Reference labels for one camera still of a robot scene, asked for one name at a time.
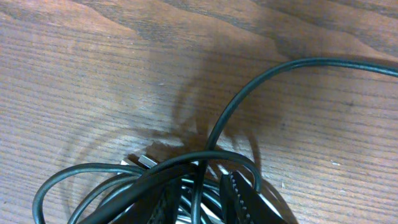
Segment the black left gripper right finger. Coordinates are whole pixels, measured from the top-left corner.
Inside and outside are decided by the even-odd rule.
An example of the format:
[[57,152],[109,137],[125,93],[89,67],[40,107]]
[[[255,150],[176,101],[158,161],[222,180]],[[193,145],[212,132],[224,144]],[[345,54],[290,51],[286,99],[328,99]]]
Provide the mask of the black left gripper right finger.
[[226,224],[287,224],[266,205],[239,172],[221,176],[220,203]]

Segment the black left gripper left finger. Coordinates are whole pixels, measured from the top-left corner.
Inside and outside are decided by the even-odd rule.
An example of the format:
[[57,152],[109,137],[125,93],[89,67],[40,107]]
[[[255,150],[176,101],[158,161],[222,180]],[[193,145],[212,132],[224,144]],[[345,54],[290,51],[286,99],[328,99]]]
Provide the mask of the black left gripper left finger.
[[174,179],[142,197],[114,224],[174,224],[182,196],[182,180]]

